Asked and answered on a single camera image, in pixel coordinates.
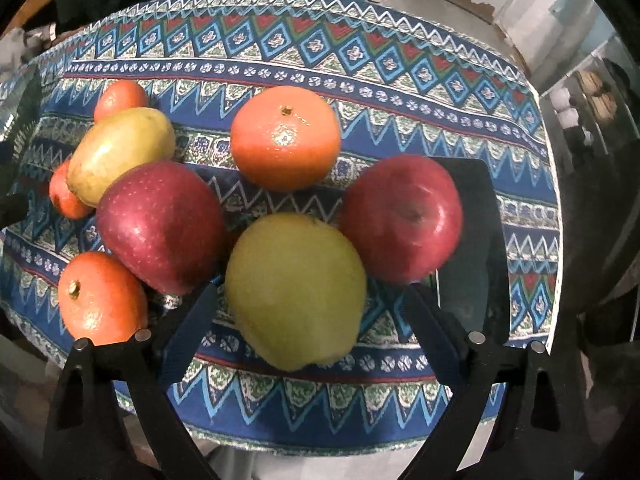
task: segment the green pear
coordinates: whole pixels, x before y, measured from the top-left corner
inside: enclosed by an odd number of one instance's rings
[[[249,345],[271,366],[292,372],[351,351],[367,284],[358,253],[340,231],[311,216],[277,213],[236,242],[225,293]]]

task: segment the metal pin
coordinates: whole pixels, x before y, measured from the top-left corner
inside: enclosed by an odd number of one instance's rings
[[[481,345],[486,341],[486,338],[482,332],[469,332],[469,341]]]
[[[87,347],[88,344],[89,344],[89,340],[85,337],[82,337],[74,343],[74,348],[76,350],[83,350]]]
[[[148,328],[141,328],[136,332],[134,337],[136,338],[136,341],[142,343],[151,337],[151,330]]]
[[[543,354],[546,350],[546,347],[540,341],[532,341],[530,346],[536,354]]]

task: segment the red apple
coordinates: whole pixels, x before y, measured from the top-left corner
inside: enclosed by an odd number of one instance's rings
[[[109,186],[98,204],[97,227],[127,269],[176,295],[213,277],[225,235],[215,192],[167,160],[133,168]]]
[[[372,276],[397,284],[421,280],[449,259],[460,240],[460,196],[434,160],[393,156],[349,187],[340,231]]]

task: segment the black plastic mount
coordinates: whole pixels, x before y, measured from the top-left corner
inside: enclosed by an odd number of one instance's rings
[[[49,413],[45,467],[53,480],[215,480],[164,390],[158,385],[163,348],[199,302],[216,301],[215,286],[191,294],[163,317],[154,333],[94,347],[78,340],[66,362]],[[559,378],[542,343],[500,346],[481,333],[462,332],[442,313],[431,291],[412,285],[404,314],[443,384],[454,395],[433,433],[401,480],[571,480],[568,426]],[[126,381],[140,424],[162,473],[134,458],[120,423],[111,381]],[[482,460],[457,472],[481,421],[491,387],[507,383],[500,415]]]

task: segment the table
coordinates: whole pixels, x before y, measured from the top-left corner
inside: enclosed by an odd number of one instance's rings
[[[32,65],[40,72],[42,106],[14,183],[31,208],[4,234],[0,292],[10,319],[59,364],[72,338],[58,314],[58,277],[79,251],[104,247],[94,218],[71,222],[54,211],[47,182],[91,126],[101,92],[118,78],[137,80],[169,115],[178,158],[215,189],[227,224],[285,210],[334,222],[341,190],[396,153],[484,160],[508,256],[511,343],[548,337],[560,225],[545,129],[524,76],[472,38],[369,3],[159,0],[94,23]],[[0,87],[0,100],[19,83]],[[278,84],[318,92],[342,129],[342,153],[327,180],[293,196],[243,180],[228,148],[239,107]],[[154,302],[166,306],[170,299]],[[194,436],[242,449],[338,456],[415,445],[437,423],[450,392],[435,380],[401,303],[401,291],[369,280],[353,351],[332,366],[284,377],[246,345],[222,304],[168,396]],[[117,389],[132,410],[126,388]],[[486,417],[495,416],[501,396],[497,384]]]

